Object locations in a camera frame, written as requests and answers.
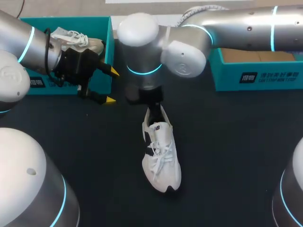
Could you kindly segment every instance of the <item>cable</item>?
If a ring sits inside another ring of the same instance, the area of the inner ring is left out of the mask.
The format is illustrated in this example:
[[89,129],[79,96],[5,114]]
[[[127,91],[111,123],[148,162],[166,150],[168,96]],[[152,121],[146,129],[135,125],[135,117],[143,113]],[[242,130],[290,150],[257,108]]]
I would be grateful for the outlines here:
[[180,26],[187,18],[203,12],[203,11],[216,11],[216,10],[228,10],[228,8],[218,6],[218,5],[204,5],[204,6],[196,6],[188,9],[183,16],[181,17],[180,21],[178,21],[177,26]]
[[48,69],[48,50],[49,50],[49,44],[50,44],[50,40],[51,40],[51,29],[48,27],[44,33],[47,33],[47,39],[46,39],[46,46],[45,46],[45,71],[49,77],[49,79],[55,83],[55,85],[57,85],[58,87],[62,87],[63,86],[63,81],[62,80],[56,80],[55,78],[52,77],[49,69]]
[[20,10],[20,12],[19,12],[17,18],[19,18],[19,16],[21,15],[21,13],[22,13],[22,11],[23,11],[24,3],[25,3],[25,0],[23,0],[22,6],[21,6],[21,10]]

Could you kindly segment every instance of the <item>screw hole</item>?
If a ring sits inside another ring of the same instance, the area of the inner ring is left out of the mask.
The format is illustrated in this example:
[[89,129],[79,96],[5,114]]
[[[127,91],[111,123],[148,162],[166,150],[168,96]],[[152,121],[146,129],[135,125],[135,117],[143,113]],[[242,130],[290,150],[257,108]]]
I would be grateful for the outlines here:
[[32,175],[32,176],[35,176],[35,175],[37,175],[37,172],[36,172],[36,170],[34,170],[34,169],[32,169],[32,168],[28,168],[28,169],[27,169],[27,174],[28,174],[28,175]]

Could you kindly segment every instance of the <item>teal box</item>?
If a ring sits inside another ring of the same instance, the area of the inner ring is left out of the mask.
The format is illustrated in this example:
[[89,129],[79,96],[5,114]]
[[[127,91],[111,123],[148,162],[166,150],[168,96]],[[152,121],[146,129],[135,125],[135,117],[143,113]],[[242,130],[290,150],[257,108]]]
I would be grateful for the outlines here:
[[[31,17],[22,18],[22,21],[45,31],[50,28],[54,31],[57,27],[66,30],[73,30],[83,33],[91,38],[98,38],[106,42],[105,63],[113,65],[115,41],[110,17]],[[29,95],[75,95],[77,86],[65,82],[63,87],[57,87],[46,75],[41,75],[31,70],[27,70],[32,79],[42,78],[45,87],[31,88]],[[100,70],[96,70],[89,82],[89,88],[99,94],[110,94],[111,77]]]
[[224,62],[220,49],[209,61],[216,91],[303,89],[303,56],[295,61]]

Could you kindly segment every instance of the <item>robot logo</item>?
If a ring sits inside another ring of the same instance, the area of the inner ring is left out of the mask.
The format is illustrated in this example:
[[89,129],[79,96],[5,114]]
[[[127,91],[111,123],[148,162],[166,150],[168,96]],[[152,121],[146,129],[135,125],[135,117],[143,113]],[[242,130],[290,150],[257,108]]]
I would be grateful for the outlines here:
[[21,73],[18,69],[11,66],[0,69],[0,81],[10,84],[19,84],[21,80]]
[[180,75],[189,75],[191,70],[186,64],[180,63],[176,65],[176,72]]

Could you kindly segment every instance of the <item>black cable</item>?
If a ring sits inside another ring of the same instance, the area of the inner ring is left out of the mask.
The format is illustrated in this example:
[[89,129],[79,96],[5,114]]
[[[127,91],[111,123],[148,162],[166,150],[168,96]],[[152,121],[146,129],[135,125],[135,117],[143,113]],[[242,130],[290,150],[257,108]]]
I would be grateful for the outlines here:
[[21,10],[20,10],[20,12],[19,12],[17,18],[19,18],[19,16],[21,15],[21,13],[22,13],[22,11],[23,11],[24,3],[25,3],[25,0],[23,0],[22,6],[21,6]]
[[55,78],[52,77],[49,68],[48,68],[48,50],[49,50],[49,44],[50,44],[50,40],[51,40],[51,29],[48,27],[44,33],[47,33],[47,39],[46,39],[46,46],[45,46],[45,71],[49,77],[49,79],[55,83],[55,85],[57,85],[58,87],[62,87],[63,86],[63,82],[62,80],[56,80]]

